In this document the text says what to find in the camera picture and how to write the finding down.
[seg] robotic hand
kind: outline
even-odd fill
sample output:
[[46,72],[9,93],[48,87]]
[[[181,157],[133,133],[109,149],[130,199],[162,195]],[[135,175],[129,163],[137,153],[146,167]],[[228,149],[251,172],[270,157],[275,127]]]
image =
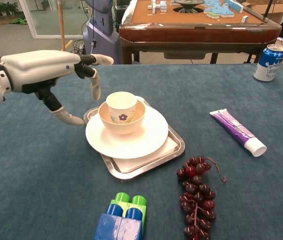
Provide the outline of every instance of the robotic hand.
[[9,92],[35,93],[39,100],[49,108],[58,119],[70,125],[85,125],[85,122],[69,114],[55,95],[51,87],[58,78],[73,72],[81,78],[90,78],[91,94],[95,100],[101,97],[100,76],[96,69],[88,65],[112,65],[114,60],[105,55],[77,54],[58,50],[39,50],[7,55],[0,58],[0,103]]

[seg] glass door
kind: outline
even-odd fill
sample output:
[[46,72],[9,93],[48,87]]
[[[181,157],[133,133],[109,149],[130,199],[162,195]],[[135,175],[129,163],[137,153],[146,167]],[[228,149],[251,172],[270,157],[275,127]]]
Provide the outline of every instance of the glass door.
[[[20,0],[20,4],[33,38],[61,37],[57,0]],[[81,0],[61,0],[61,4],[65,37],[83,38],[82,26],[90,16],[89,7]]]

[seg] white tube cap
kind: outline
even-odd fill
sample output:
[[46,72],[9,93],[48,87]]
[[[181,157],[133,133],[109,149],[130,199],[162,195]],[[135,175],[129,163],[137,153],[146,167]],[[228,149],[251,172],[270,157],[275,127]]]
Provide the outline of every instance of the white tube cap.
[[244,147],[251,152],[254,157],[259,157],[264,152],[266,152],[267,147],[257,139],[257,137],[252,137],[249,139]]

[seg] teal tablecloth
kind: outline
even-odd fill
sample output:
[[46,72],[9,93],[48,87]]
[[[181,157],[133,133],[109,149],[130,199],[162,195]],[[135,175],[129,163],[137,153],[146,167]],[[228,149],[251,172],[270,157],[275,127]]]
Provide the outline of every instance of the teal tablecloth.
[[[185,154],[133,180],[111,176],[87,143],[85,128],[55,119],[34,94],[0,104],[0,240],[91,240],[117,192],[148,200],[146,240],[183,240],[176,170],[191,156],[211,156],[216,191],[212,240],[283,240],[283,65],[269,83],[253,79],[254,64],[117,65],[98,67],[101,100],[89,80],[73,74],[53,92],[82,116],[115,91],[144,97],[186,143]],[[227,108],[268,147],[258,158],[209,112]]]

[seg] blue and white can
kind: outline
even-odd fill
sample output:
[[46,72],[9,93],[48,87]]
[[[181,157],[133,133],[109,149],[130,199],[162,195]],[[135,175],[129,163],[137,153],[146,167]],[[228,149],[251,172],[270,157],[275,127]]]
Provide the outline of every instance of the blue and white can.
[[283,46],[278,44],[267,45],[257,63],[253,74],[254,78],[264,82],[273,80],[282,61]]

